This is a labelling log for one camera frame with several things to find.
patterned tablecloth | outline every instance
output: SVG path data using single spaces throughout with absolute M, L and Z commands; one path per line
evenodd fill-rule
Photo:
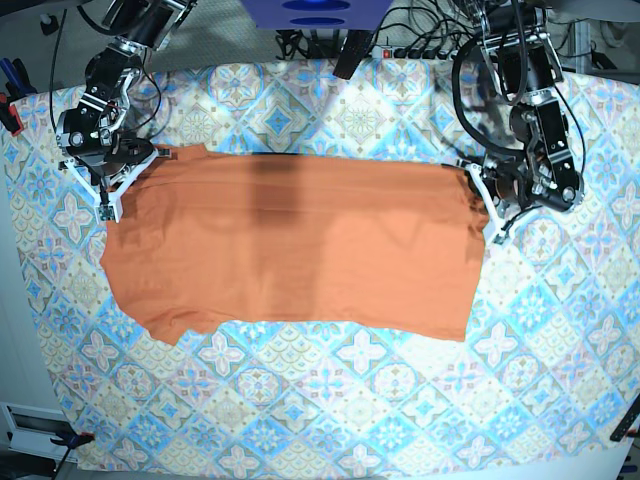
M 331 71 L 320 61 L 160 75 L 152 130 L 162 128 L 158 142 L 232 153 L 479 153 L 453 113 L 450 64 L 373 62 L 350 83 Z M 471 70 L 463 81 L 479 102 Z M 61 408 L 96 434 L 80 467 L 345 478 L 609 448 L 640 391 L 640 92 L 574 75 L 561 88 L 589 146 L 586 200 L 571 215 L 541 210 L 512 245 L 487 250 L 464 344 L 351 323 L 239 321 L 175 348 L 152 340 L 115 305 L 98 264 L 104 226 L 56 169 L 47 96 L 22 100 L 27 130 L 1 137 L 13 227 Z M 134 96 L 144 111 L 157 101 L 148 83 Z M 56 112 L 78 97 L 57 92 Z

orange t-shirt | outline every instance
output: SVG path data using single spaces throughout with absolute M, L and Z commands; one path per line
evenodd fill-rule
M 352 321 L 463 340 L 487 222 L 435 165 L 173 150 L 123 198 L 101 263 L 175 344 L 244 321 Z

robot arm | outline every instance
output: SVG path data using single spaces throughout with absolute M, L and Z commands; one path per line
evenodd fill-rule
M 193 0 L 154 0 L 150 5 L 144 0 L 115 0 L 103 22 L 110 24 L 105 32 L 126 29 L 125 19 L 144 21 L 115 36 L 89 62 L 86 90 L 78 106 L 60 115 L 56 141 L 68 156 L 63 168 L 94 197 L 100 221 L 120 219 L 120 197 L 126 188 L 159 153 L 166 154 L 148 140 L 137 138 L 135 132 L 123 130 L 131 108 L 128 91 L 144 74 L 143 58 L 148 50 L 163 46 L 194 5 Z M 89 171 L 91 185 L 79 173 L 81 167 Z
M 494 225 L 486 235 L 487 243 L 502 243 L 508 238 L 513 224 L 506 214 L 514 204 L 521 212 L 537 206 L 568 212 L 584 197 L 582 174 L 576 170 L 569 149 L 568 122 L 557 98 L 556 83 L 563 81 L 563 74 L 546 30 L 546 12 L 524 3 L 519 7 L 526 61 L 512 5 L 469 1 L 463 9 L 472 19 L 476 36 L 461 48 L 454 62 L 456 113 L 465 130 L 486 149 L 481 165 L 461 166 L 469 171 L 492 217 Z M 496 146 L 464 117 L 459 73 L 462 62 L 474 50 L 482 53 L 495 91 L 513 106 L 510 127 L 523 144 L 520 150 Z M 520 85 L 523 61 L 527 73 L 524 90 Z

floor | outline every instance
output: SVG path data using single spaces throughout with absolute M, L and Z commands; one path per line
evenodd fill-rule
M 406 6 L 410 1 L 395 0 L 394 6 Z M 111 0 L 94 0 L 86 8 L 93 18 L 99 19 L 110 3 Z M 441 0 L 441 3 L 443 8 L 448 8 L 447 0 Z M 61 12 L 51 13 L 61 18 Z M 554 17 L 556 22 L 570 20 L 572 17 L 566 15 Z M 396 21 L 408 22 L 406 12 L 395 12 L 389 17 L 389 22 Z M 640 70 L 640 55 L 633 47 L 640 41 L 640 24 L 630 28 L 625 45 L 616 49 L 606 46 L 599 22 L 591 24 L 592 38 L 598 51 L 606 53 L 620 69 Z M 567 25 L 551 25 L 556 45 L 562 41 L 567 28 Z M 21 58 L 36 89 L 48 91 L 55 35 L 43 36 L 39 19 L 29 17 L 4 22 L 0 30 L 0 56 Z M 402 28 L 393 28 L 381 35 L 380 42 L 388 40 L 392 45 L 406 46 L 414 38 Z M 98 35 L 85 25 L 77 11 L 69 10 L 60 44 L 55 89 L 83 83 L 87 63 L 107 42 L 107 37 Z M 265 62 L 275 60 L 278 53 L 273 32 L 256 29 L 240 0 L 202 1 L 174 35 L 169 47 L 154 54 L 152 69 L 170 71 L 234 62 Z M 0 85 L 5 81 L 4 74 L 0 72 Z

